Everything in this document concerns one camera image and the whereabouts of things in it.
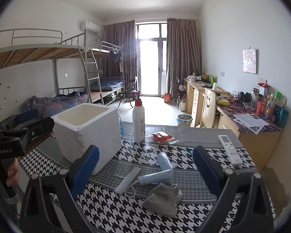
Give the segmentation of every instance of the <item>houndstooth tablecloth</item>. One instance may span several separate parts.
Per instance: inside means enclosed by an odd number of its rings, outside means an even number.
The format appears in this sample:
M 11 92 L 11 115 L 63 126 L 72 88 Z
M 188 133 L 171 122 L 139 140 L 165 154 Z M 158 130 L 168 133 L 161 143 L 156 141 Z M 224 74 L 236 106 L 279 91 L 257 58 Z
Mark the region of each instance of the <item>houndstooth tablecloth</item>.
M 83 194 L 77 197 L 77 203 L 85 216 L 99 232 L 195 232 L 211 210 L 216 196 L 209 192 L 193 163 L 192 151 L 194 146 L 202 145 L 223 168 L 232 168 L 218 140 L 218 134 L 229 136 L 244 162 L 234 168 L 235 172 L 257 172 L 251 157 L 239 141 L 237 143 L 238 139 L 230 130 L 147 125 L 146 134 L 164 130 L 175 137 L 168 144 L 157 144 L 150 135 L 145 142 L 135 143 L 132 140 L 131 123 L 124 123 L 124 128 L 126 134 L 122 139 L 121 150 L 97 175 L 90 178 Z M 137 192 L 134 198 L 113 192 L 135 166 L 141 168 L 139 176 L 160 171 L 157 162 L 145 164 L 144 159 L 140 160 L 148 152 L 165 152 L 174 167 L 171 184 L 178 184 L 183 192 L 176 218 L 159 216 L 142 208 L 144 199 L 155 185 L 134 185 Z M 20 165 L 28 176 L 34 172 L 48 176 L 56 174 L 63 167 L 69 168 L 71 162 L 64 158 L 56 140 L 48 138 L 22 158 Z M 56 195 L 53 198 L 60 206 Z M 239 198 L 236 195 L 220 232 L 230 228 Z

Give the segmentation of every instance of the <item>white lotion bottle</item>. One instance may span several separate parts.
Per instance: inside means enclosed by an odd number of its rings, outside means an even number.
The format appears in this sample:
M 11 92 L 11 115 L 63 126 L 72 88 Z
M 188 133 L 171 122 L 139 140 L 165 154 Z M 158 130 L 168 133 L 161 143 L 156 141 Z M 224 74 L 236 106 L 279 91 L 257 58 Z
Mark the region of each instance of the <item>white lotion bottle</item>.
M 140 99 L 140 92 L 136 93 L 137 99 L 135 101 L 135 107 L 133 109 L 133 131 L 134 141 L 136 143 L 141 142 L 145 138 L 146 124 L 145 124 L 145 108 L 142 105 Z

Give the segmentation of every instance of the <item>bed ladder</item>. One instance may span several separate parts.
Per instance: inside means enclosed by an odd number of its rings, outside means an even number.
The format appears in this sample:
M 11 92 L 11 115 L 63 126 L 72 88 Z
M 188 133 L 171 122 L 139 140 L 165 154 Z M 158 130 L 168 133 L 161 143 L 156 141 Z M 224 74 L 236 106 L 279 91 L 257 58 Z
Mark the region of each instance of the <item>bed ladder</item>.
M 86 86 L 86 91 L 87 91 L 87 94 L 88 94 L 89 102 L 93 103 L 92 96 L 91 96 L 91 89 L 90 89 L 90 86 L 89 86 L 89 81 L 90 80 L 98 80 L 98 89 L 99 89 L 99 94 L 100 94 L 100 100 L 101 100 L 102 105 L 104 105 L 105 103 L 104 103 L 104 99 L 103 99 L 103 96 L 102 96 L 102 90 L 101 90 L 101 85 L 100 85 L 100 77 L 99 77 L 99 74 L 102 73 L 102 70 L 98 69 L 97 61 L 95 59 L 93 50 L 90 50 L 90 52 L 91 52 L 91 55 L 92 55 L 92 58 L 93 58 L 94 62 L 87 62 L 87 52 L 86 52 L 86 50 L 84 50 L 85 59 L 83 58 L 83 55 L 82 55 L 80 49 L 78 49 L 78 52 L 79 52 L 79 56 L 80 56 L 83 68 L 84 68 L 85 86 Z M 86 64 L 95 64 L 95 66 L 94 66 L 95 69 L 94 69 L 93 73 L 97 73 L 97 77 L 88 78 Z

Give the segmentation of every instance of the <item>metal screw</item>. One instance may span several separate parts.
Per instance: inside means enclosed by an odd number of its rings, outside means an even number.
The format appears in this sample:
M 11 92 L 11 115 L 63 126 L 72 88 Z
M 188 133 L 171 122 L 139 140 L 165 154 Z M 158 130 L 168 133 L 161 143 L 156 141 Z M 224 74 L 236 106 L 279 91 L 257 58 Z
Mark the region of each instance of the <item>metal screw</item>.
M 254 177 L 256 177 L 257 179 L 261 179 L 261 174 L 260 173 L 258 173 L 258 172 L 256 172 L 255 174 L 253 174 L 254 175 Z
M 35 180 L 36 178 L 38 178 L 39 177 L 39 174 L 37 174 L 37 173 L 33 173 L 32 175 L 31 175 L 31 178 L 33 179 L 33 180 Z
M 231 168 L 225 168 L 224 169 L 224 172 L 226 173 L 226 174 L 228 174 L 228 175 L 232 175 L 233 174 L 233 169 L 231 169 Z
M 68 172 L 68 170 L 66 168 L 63 168 L 59 171 L 59 174 L 65 175 L 67 172 Z

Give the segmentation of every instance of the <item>toilet paper roll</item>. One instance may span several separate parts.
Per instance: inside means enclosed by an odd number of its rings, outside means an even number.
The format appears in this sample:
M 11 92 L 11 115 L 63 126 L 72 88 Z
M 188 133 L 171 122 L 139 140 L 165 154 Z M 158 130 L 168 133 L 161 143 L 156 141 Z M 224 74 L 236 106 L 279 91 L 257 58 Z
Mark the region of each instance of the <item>toilet paper roll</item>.
M 216 82 L 213 83 L 212 90 L 217 90 L 217 83 Z

